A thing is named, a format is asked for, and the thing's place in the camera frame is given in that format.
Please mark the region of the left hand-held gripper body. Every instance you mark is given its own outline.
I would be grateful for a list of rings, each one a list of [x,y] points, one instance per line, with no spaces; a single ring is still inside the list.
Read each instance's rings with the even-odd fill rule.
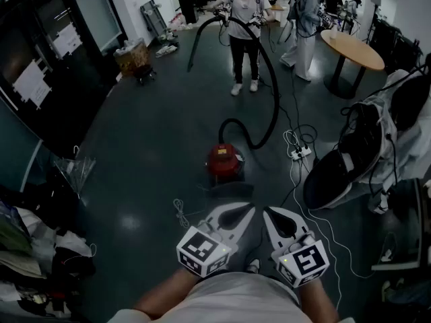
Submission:
[[[208,277],[226,270],[238,250],[238,229],[216,227],[201,221],[191,226],[176,246],[178,261],[198,277]]]

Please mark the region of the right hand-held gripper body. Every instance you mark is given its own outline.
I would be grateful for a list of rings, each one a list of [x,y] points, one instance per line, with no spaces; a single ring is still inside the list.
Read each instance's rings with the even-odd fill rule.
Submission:
[[[329,267],[324,245],[312,233],[304,234],[290,246],[274,250],[271,257],[276,271],[290,287],[301,287],[318,279]]]

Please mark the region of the person's right forearm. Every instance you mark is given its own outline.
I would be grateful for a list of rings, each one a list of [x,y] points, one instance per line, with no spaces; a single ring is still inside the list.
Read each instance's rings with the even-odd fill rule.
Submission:
[[[338,323],[339,314],[320,279],[299,287],[302,311],[312,323]]]

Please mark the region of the person's left forearm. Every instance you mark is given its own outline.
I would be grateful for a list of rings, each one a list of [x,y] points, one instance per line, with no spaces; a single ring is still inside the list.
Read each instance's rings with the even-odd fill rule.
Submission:
[[[186,298],[201,278],[185,268],[175,271],[165,281],[145,293],[133,306],[151,320],[161,318]]]

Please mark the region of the red vacuum cleaner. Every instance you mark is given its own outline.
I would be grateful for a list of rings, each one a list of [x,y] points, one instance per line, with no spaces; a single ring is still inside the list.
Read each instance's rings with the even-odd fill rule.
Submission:
[[[212,147],[205,165],[211,186],[244,180],[245,157],[232,144],[222,143]]]

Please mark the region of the white power strip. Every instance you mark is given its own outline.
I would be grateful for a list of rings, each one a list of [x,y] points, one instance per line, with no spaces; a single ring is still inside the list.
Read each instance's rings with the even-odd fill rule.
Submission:
[[[300,149],[295,149],[291,152],[291,158],[294,161],[298,161],[300,159],[304,159],[312,153],[311,149],[308,146],[303,146]]]

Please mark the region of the transparent umbrella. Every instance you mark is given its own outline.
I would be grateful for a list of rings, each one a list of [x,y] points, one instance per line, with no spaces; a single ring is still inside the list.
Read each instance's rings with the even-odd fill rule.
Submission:
[[[96,160],[90,157],[82,159],[57,157],[54,165],[80,199],[86,180],[96,165]]]

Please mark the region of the pile of clothes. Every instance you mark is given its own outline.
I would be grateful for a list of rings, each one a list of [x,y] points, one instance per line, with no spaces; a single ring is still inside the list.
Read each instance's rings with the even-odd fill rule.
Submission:
[[[0,185],[0,323],[92,323],[81,282],[96,245],[76,227],[78,196],[62,184]]]

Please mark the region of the round wooden table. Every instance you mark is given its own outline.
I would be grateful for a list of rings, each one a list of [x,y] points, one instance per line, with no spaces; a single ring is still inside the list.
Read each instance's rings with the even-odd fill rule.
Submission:
[[[321,38],[339,54],[339,60],[333,74],[324,77],[324,84],[334,96],[344,100],[351,100],[355,97],[366,70],[382,71],[385,68],[385,63],[382,57],[368,44],[340,31],[337,32],[336,39],[330,39],[330,31],[322,31]],[[341,71],[346,59],[360,66],[353,84],[341,77]]]

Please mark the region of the folded grey treadmill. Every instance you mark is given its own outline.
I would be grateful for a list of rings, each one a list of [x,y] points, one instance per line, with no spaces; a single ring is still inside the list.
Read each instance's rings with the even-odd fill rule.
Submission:
[[[168,29],[160,11],[160,4],[156,4],[154,0],[150,0],[140,7],[140,12],[146,24],[148,32],[158,40],[166,34]]]

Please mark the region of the black box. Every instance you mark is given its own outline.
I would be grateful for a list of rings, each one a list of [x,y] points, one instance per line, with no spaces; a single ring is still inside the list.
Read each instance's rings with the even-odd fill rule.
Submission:
[[[199,16],[195,6],[195,0],[178,0],[181,13],[184,15],[187,24],[196,24]]]

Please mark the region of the white paper sheet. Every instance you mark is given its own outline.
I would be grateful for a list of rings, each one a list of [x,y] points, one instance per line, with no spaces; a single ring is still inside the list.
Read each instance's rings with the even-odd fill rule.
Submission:
[[[23,102],[31,101],[39,110],[44,99],[52,91],[45,82],[45,73],[48,71],[46,65],[40,68],[42,59],[32,60],[13,83],[13,90],[21,96]]]
[[[81,45],[80,35],[72,22],[58,32],[57,37],[53,40],[53,46],[60,60],[65,55],[71,55]]]

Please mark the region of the light stand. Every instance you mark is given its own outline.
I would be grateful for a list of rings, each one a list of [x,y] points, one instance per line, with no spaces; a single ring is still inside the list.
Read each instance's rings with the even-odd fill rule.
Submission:
[[[359,39],[362,42],[369,42],[370,33],[375,19],[376,12],[381,5],[381,0],[366,0],[364,4],[364,13],[362,16]]]

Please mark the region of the black cabinet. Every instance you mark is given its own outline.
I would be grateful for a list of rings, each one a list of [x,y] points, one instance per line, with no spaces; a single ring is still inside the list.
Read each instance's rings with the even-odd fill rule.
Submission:
[[[60,60],[53,40],[71,22],[82,45]],[[39,110],[13,90],[38,59],[52,88]],[[77,0],[0,0],[0,100],[55,155],[75,158],[116,82],[114,60],[100,51]]]

